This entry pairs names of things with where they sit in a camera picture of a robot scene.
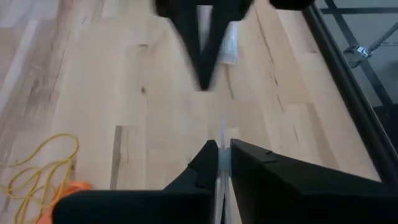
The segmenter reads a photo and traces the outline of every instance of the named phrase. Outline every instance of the orange object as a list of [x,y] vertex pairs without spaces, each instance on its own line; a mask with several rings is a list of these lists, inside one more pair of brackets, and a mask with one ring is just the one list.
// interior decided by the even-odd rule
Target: orange object
[[61,186],[59,186],[54,193],[54,196],[52,198],[53,205],[43,213],[43,215],[37,220],[36,224],[52,224],[52,210],[54,209],[54,205],[61,198],[81,190],[91,190],[92,186],[91,184],[84,181],[71,181],[69,184],[67,184],[67,187],[65,188],[65,190],[63,190],[63,192],[60,192],[60,189]]

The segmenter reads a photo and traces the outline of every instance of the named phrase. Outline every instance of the yellow cable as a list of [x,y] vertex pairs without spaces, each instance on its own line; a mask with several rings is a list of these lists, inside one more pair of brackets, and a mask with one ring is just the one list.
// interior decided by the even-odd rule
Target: yellow cable
[[[35,151],[30,154],[26,159],[24,159],[23,161],[14,163],[14,164],[10,164],[10,163],[0,163],[0,165],[2,166],[8,166],[8,167],[17,167],[20,165],[25,164],[26,162],[29,162],[47,143],[49,143],[50,141],[59,138],[59,137],[70,137],[74,140],[75,142],[75,149],[72,152],[72,154],[67,157],[66,159],[63,160],[59,160],[59,161],[53,161],[50,162],[48,164],[46,164],[43,167],[28,167],[25,169],[22,169],[21,171],[19,171],[16,175],[14,175],[11,180],[8,182],[6,187],[1,187],[4,191],[4,193],[11,199],[22,199],[22,203],[19,206],[15,216],[14,216],[14,223],[18,224],[18,223],[24,223],[25,222],[25,215],[26,215],[26,210],[27,207],[29,206],[29,203],[31,200],[33,200],[36,204],[38,204],[40,206],[40,212],[39,214],[34,218],[34,223],[37,222],[37,220],[40,218],[40,215],[43,212],[44,208],[47,207],[51,207],[52,205],[54,205],[54,203],[56,203],[60,197],[60,194],[63,192],[63,189],[65,187],[65,184],[67,183],[68,179],[69,179],[69,175],[70,175],[70,170],[72,168],[73,165],[73,157],[76,155],[77,151],[79,150],[79,140],[77,139],[76,136],[72,135],[72,134],[68,134],[68,133],[60,133],[60,134],[55,134],[53,136],[50,136],[48,139],[46,139],[44,142],[42,142],[36,149]],[[54,172],[62,165],[67,164],[68,165],[68,169],[63,177],[62,183],[60,184],[60,188],[58,190],[58,194],[54,196],[54,200],[51,201],[50,204],[45,204],[45,199],[47,196],[47,193],[49,191],[49,189],[53,192],[54,191],[54,187],[50,185],[50,181],[51,178],[54,174]],[[42,175],[43,170],[45,169],[51,169],[50,173],[48,174],[44,185],[42,186],[37,186],[37,184],[39,183],[40,177]],[[34,173],[25,181],[23,182],[20,186],[17,187],[13,187],[13,183],[22,175],[25,174],[26,172],[29,171],[33,171]],[[30,182],[33,182],[32,187],[29,189],[29,192],[27,193],[27,195],[14,195],[13,192],[23,189],[25,188]],[[41,196],[41,199],[37,199],[34,198],[34,195],[40,191],[43,190],[43,194]]]

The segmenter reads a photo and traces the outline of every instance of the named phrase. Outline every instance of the yellow rope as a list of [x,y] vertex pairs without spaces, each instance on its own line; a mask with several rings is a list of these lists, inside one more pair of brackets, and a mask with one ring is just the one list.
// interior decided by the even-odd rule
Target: yellow rope
[[[50,141],[62,137],[62,136],[66,136],[66,137],[70,137],[74,140],[75,142],[75,150],[72,152],[72,154],[67,157],[64,160],[59,160],[59,161],[53,161],[50,162],[48,164],[46,164],[43,167],[28,167],[25,169],[22,169],[21,171],[19,171],[16,175],[14,175],[11,180],[8,182],[6,187],[1,187],[4,191],[4,193],[11,199],[22,199],[22,203],[19,206],[15,217],[14,217],[14,223],[18,224],[18,223],[24,223],[25,222],[25,215],[26,215],[26,210],[27,207],[29,206],[29,203],[31,200],[33,200],[34,202],[36,202],[39,206],[40,206],[40,212],[39,214],[34,218],[34,223],[37,222],[37,220],[40,218],[40,215],[43,212],[44,208],[47,207],[51,207],[54,205],[54,203],[56,203],[59,199],[60,194],[62,193],[65,184],[67,183],[68,179],[69,179],[69,175],[70,175],[70,170],[72,168],[73,165],[73,157],[76,155],[77,151],[79,150],[79,141],[77,139],[76,136],[72,135],[72,134],[68,134],[68,133],[60,133],[60,134],[55,134],[51,137],[49,137],[48,139],[46,139],[44,142],[42,142],[37,148],[36,150],[30,154],[26,159],[24,159],[23,161],[14,163],[14,164],[9,164],[9,163],[0,163],[0,165],[3,166],[8,166],[8,167],[17,167],[20,165],[25,164],[26,162],[29,162],[47,143],[49,143]],[[60,184],[60,188],[58,190],[58,194],[55,195],[55,200],[52,200],[50,204],[45,204],[45,199],[46,199],[46,195],[49,191],[49,189],[51,189],[52,192],[55,192],[54,188],[50,185],[50,181],[51,178],[54,174],[54,172],[62,165],[67,164],[68,165],[68,169],[63,177],[62,183]],[[37,186],[37,184],[39,183],[40,177],[42,175],[43,170],[45,169],[49,169],[50,173],[48,174],[45,183],[43,186]],[[13,183],[22,175],[25,174],[28,171],[34,171],[34,173],[20,186],[17,187],[13,187]],[[14,195],[13,192],[23,189],[26,187],[26,185],[30,182],[34,182],[32,187],[29,189],[29,192],[27,193],[27,195]],[[43,190],[43,194],[41,196],[41,199],[37,199],[34,198],[34,195],[36,192]]]

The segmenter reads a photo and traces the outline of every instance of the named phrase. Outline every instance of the metal frame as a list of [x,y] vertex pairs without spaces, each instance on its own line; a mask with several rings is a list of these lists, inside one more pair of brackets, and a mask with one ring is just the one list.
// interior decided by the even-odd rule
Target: metal frame
[[330,34],[320,10],[312,4],[303,11],[331,75],[383,182],[398,185],[398,156],[373,109]]

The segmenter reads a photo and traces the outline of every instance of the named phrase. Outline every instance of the wood grain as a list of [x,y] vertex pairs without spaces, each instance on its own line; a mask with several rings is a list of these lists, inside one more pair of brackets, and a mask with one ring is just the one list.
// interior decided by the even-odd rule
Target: wood grain
[[[8,77],[16,74],[20,85],[0,97],[10,105],[0,128],[3,161],[70,132],[80,140],[74,178],[96,189],[162,189],[207,139],[219,143],[224,121],[226,142],[240,138],[379,180],[299,13],[256,1],[239,23],[237,64],[218,65],[213,90],[200,92],[174,28],[148,0],[0,0],[0,7],[0,96],[14,89]],[[70,142],[57,141],[34,163],[69,150]],[[16,172],[0,171],[2,184]],[[1,222],[10,223],[18,204],[0,195]],[[234,203],[232,210],[239,223]]]

